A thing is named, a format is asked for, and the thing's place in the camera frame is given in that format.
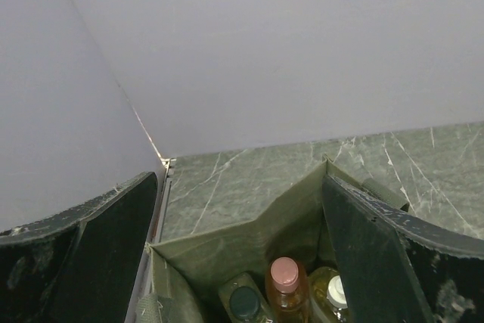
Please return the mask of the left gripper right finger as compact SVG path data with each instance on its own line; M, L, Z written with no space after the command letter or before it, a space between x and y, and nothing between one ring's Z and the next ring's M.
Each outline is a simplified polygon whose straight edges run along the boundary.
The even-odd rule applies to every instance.
M355 322L481 322L483 241L327 175L323 209Z

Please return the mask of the amber liquid clear bottle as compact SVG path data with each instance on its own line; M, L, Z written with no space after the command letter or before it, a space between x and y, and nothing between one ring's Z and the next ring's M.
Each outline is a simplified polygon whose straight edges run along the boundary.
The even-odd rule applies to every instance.
M311 322L351 322L340 273L329 266L309 276Z

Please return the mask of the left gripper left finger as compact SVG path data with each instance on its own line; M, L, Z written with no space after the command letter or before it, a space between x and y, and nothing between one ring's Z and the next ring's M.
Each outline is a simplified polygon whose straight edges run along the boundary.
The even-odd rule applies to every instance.
M1 233L3 322L123 322L157 201L154 172Z

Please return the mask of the orange bottle pink cap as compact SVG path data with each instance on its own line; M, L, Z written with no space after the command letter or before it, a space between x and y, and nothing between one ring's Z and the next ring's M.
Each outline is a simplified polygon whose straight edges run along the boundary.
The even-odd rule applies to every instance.
M301 262L274 260L265 275L265 292L276 322L309 322L309 283Z

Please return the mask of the tall clear square bottle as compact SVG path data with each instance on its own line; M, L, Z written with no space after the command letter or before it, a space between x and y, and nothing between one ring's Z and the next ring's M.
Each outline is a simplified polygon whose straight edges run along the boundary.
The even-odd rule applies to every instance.
M247 272L222 284L218 294L231 322L276 322L268 302Z

